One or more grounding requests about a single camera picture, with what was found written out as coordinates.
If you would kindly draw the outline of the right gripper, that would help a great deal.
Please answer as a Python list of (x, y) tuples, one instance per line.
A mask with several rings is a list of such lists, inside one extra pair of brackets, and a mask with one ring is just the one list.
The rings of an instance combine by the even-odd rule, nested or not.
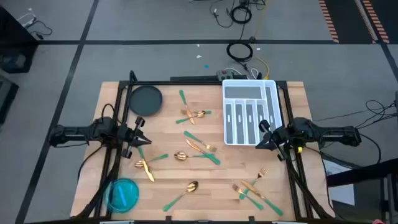
[(255, 148), (268, 149), (270, 151), (276, 150), (278, 152), (277, 157), (280, 161), (291, 162), (289, 130), (283, 126), (274, 131), (271, 131), (270, 128), (270, 124), (265, 119), (259, 123), (259, 129), (264, 135), (263, 139)]

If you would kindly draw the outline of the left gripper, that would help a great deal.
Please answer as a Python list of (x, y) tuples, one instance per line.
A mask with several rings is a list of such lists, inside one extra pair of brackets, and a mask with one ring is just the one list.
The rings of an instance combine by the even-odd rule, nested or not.
[(122, 142), (127, 143), (127, 148), (124, 148), (121, 152), (122, 157), (131, 157), (132, 152), (130, 147), (141, 147), (143, 145), (152, 144), (151, 140), (144, 136), (144, 133), (140, 130), (140, 127), (144, 125), (144, 119), (137, 117), (135, 121), (136, 127), (131, 129), (126, 123), (119, 127), (119, 138)]

